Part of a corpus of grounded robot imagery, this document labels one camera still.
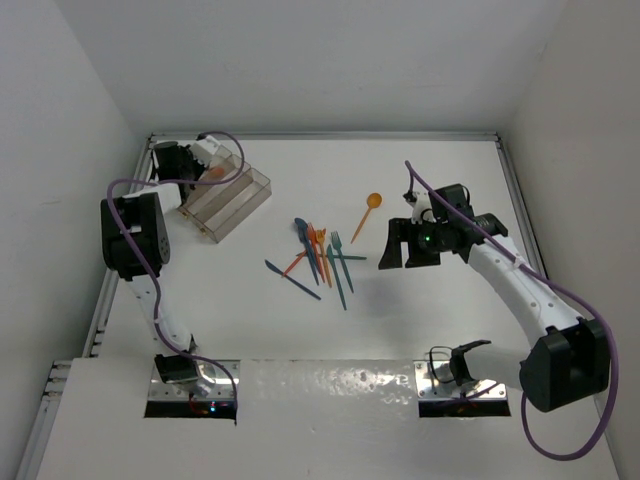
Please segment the dark blue plastic knife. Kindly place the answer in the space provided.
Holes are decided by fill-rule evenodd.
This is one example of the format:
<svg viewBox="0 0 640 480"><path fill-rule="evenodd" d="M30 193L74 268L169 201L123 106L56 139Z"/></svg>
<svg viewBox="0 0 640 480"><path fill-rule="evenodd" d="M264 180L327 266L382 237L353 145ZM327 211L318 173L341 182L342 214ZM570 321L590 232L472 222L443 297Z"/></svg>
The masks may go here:
<svg viewBox="0 0 640 480"><path fill-rule="evenodd" d="M301 291L303 291L305 294L309 295L310 297L314 298L315 300L317 300L317 301L321 300L321 297L317 293L315 293L314 291L312 291L311 289L309 289L308 287L306 287L305 285L303 285L299 281L291 278L289 275L286 275L282 270L280 270L278 267L276 267L269 260L265 259L264 263L265 263L265 266L271 272L273 272L274 274L278 275L280 278L289 281L292 285L294 285L295 287L297 287L298 289L300 289Z"/></svg>

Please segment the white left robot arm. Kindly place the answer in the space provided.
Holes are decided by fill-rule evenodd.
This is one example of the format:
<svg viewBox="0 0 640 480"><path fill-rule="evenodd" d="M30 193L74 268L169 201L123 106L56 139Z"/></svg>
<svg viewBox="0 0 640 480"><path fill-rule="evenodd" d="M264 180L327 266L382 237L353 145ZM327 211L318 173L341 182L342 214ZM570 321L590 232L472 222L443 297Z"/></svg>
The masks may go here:
<svg viewBox="0 0 640 480"><path fill-rule="evenodd" d="M165 214L186 199L179 182L194 179L203 171L190 150L175 141L157 144L151 155L152 173L134 194L117 197L118 179L109 184L100 203L102 253L107 267L115 271L134 293L158 348L154 363L165 384L187 384L198 378L193 335L171 313L159 292L161 270L171 256Z"/></svg>

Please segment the orange-red plastic knife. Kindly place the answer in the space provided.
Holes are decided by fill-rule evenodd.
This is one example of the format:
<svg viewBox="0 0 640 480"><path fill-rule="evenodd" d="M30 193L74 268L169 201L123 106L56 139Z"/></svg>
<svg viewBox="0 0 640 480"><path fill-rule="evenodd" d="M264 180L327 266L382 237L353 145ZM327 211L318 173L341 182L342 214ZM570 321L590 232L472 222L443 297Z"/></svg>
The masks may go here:
<svg viewBox="0 0 640 480"><path fill-rule="evenodd" d="M302 258L296 258L285 270L284 273L286 275L289 274L289 272L300 262Z"/></svg>

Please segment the teal plastic fork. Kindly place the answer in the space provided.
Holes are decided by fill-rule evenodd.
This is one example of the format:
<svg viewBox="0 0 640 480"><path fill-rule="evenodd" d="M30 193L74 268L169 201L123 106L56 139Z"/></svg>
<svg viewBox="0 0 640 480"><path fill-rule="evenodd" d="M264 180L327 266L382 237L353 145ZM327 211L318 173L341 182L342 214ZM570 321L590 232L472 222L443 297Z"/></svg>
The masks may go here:
<svg viewBox="0 0 640 480"><path fill-rule="evenodd" d="M332 231L330 236L331 236L332 247L336 250L336 252L338 254L338 257L339 257L339 260L341 262L341 265L342 265L342 268L343 268L343 271L344 271L345 278L347 280L347 284L349 286L349 289L351 290L352 293L354 293L354 287L353 287L353 283L352 283L352 279L351 279L351 275L350 275L349 269L348 269L347 264L346 264L346 258L345 258L344 254L343 254L343 251L342 251L342 242L341 242L339 233L337 231Z"/></svg>

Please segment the dark blue plastic spoon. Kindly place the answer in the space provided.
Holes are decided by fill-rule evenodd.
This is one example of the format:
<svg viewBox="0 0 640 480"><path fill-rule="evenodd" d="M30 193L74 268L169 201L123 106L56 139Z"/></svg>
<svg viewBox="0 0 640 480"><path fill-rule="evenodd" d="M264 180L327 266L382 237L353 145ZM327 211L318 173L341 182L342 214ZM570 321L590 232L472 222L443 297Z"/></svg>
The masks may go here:
<svg viewBox="0 0 640 480"><path fill-rule="evenodd" d="M316 266L314 253L312 251L311 242L308 236L308 224L306 221L304 221L302 218L299 218L299 217L294 218L294 224L298 231L299 240L301 241L301 243L305 248L305 252L307 254L308 262L309 262L314 280L316 284L319 284L318 269Z"/></svg>

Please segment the metal base plate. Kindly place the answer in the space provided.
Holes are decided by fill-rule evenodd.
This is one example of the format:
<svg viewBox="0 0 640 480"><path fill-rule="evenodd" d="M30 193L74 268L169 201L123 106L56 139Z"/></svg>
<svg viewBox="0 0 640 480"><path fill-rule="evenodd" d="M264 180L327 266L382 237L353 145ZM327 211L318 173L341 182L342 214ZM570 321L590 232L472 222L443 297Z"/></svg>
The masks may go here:
<svg viewBox="0 0 640 480"><path fill-rule="evenodd" d="M147 399L156 402L232 400L239 385L240 361L218 360L219 366L196 360L158 357L152 370Z"/></svg>
<svg viewBox="0 0 640 480"><path fill-rule="evenodd" d="M436 358L418 360L413 363L415 389L420 401L451 402L506 401L507 391L503 384L482 379L457 385L449 369L449 361Z"/></svg>

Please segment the teal plastic knife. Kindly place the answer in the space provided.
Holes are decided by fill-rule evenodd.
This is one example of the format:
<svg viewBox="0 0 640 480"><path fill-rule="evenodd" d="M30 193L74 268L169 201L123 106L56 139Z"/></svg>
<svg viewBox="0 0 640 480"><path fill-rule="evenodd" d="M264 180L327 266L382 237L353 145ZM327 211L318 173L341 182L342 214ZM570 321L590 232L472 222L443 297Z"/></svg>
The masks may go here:
<svg viewBox="0 0 640 480"><path fill-rule="evenodd" d="M302 258L302 257L307 257L307 253L305 252L300 252L296 255L297 258ZM344 255L344 254L337 254L334 253L334 258L335 259L344 259L346 261L366 261L368 260L368 258L366 256L360 256L360 255Z"/></svg>
<svg viewBox="0 0 640 480"><path fill-rule="evenodd" d="M332 268L332 271L333 271L334 282L335 282L336 288L338 290L338 294L339 294L339 297L340 297L342 308L343 308L344 311L347 311L347 304L346 304L343 288L342 288L342 285L341 285L341 282L340 282L337 266L336 266L336 263L335 263L335 257L334 257L333 249L332 249L332 247L330 245L327 247L327 258L329 260L329 264L330 264L330 266Z"/></svg>

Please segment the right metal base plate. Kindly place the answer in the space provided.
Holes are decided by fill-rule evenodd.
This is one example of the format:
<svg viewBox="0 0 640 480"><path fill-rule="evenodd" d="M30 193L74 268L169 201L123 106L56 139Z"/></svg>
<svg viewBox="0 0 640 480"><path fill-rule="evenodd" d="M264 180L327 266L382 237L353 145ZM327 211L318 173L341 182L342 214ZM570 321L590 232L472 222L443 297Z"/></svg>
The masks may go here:
<svg viewBox="0 0 640 480"><path fill-rule="evenodd" d="M420 401L451 402L506 401L507 391L503 384L482 379L457 385L449 369L449 361L436 358L418 360L413 363L415 389Z"/></svg>

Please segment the yellow-orange plastic fork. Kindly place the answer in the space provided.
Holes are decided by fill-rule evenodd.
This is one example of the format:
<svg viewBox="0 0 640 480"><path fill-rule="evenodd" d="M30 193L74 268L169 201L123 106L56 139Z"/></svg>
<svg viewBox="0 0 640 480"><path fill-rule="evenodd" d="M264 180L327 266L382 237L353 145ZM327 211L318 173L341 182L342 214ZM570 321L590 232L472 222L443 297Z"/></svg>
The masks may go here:
<svg viewBox="0 0 640 480"><path fill-rule="evenodd" d="M332 287L331 271L329 269L329 262L328 262L328 258L327 258L327 254L326 254L326 250L325 250L325 234L326 234L326 230L325 229L318 229L316 231L316 241L317 241L318 246L320 248L321 259L322 259L322 263L323 263L323 269L324 269L326 282L327 282L329 287Z"/></svg>

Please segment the clear three-compartment organizer tray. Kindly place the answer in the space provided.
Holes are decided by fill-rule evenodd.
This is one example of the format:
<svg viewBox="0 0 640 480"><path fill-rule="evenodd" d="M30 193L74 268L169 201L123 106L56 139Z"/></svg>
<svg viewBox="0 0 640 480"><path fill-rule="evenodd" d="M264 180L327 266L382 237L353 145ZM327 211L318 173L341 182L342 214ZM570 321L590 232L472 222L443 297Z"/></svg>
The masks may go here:
<svg viewBox="0 0 640 480"><path fill-rule="evenodd" d="M270 179L227 147L220 148L218 163L226 175L189 190L178 211L214 243L221 242L271 196Z"/></svg>

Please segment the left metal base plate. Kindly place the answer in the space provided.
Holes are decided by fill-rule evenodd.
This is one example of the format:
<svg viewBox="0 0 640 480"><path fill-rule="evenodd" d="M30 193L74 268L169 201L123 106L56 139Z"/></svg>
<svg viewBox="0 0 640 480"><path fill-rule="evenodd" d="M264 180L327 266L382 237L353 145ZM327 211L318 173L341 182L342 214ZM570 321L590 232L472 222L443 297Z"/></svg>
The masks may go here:
<svg viewBox="0 0 640 480"><path fill-rule="evenodd" d="M219 366L196 360L158 357L152 370L147 399L156 402L232 400L239 385L240 361L218 360Z"/></svg>

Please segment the orange-red plastic fork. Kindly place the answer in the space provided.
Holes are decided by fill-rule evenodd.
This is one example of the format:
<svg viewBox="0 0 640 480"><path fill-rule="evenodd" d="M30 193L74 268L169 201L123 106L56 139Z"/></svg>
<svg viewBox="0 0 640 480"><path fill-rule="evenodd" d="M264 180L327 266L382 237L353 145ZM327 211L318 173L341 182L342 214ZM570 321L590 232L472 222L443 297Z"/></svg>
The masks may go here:
<svg viewBox="0 0 640 480"><path fill-rule="evenodd" d="M320 255L320 251L319 251L319 244L317 242L317 236L316 236L316 230L314 229L313 225L311 223L308 224L308 228L307 228L307 233L309 236L309 240L312 246L312 251L314 253L314 258L315 258L315 262L316 262L316 267L318 269L318 272L320 274L320 277L322 279L322 282L325 283L325 276L324 276L324 270L323 270L323 266L322 266L322 258Z"/></svg>

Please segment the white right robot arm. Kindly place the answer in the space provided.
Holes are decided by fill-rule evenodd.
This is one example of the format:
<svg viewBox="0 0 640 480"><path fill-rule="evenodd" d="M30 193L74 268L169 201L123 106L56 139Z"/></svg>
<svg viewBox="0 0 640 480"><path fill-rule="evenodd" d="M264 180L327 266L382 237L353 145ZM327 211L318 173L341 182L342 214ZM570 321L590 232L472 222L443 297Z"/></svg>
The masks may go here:
<svg viewBox="0 0 640 480"><path fill-rule="evenodd" d="M585 319L527 272L508 229L492 213L475 214L466 187L409 189L403 198L412 214L389 220L379 269L435 266L446 252L459 256L494 289L531 346L527 355L512 356L488 340L459 345L439 370L447 381L465 386L494 371L542 412L608 387L611 356L601 323Z"/></svg>

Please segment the yellow-orange plastic spoon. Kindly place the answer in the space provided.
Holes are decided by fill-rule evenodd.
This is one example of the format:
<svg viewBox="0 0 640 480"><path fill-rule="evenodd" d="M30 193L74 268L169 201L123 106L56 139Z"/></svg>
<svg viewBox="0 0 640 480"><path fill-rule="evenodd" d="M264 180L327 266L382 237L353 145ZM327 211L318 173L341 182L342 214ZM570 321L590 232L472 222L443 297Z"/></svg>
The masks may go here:
<svg viewBox="0 0 640 480"><path fill-rule="evenodd" d="M379 208L382 205L382 203L383 203L383 197L382 197L382 195L380 193L373 192L373 193L368 195L368 197L366 199L366 207L367 207L367 209L366 209L365 213L363 214L363 216L362 216L357 228L355 229L355 231L353 233L353 236L352 236L351 241L350 241L351 244L353 244L356 241L356 239L358 238L358 236L359 236L362 228L364 227L364 225L365 225L370 213L373 210Z"/></svg>

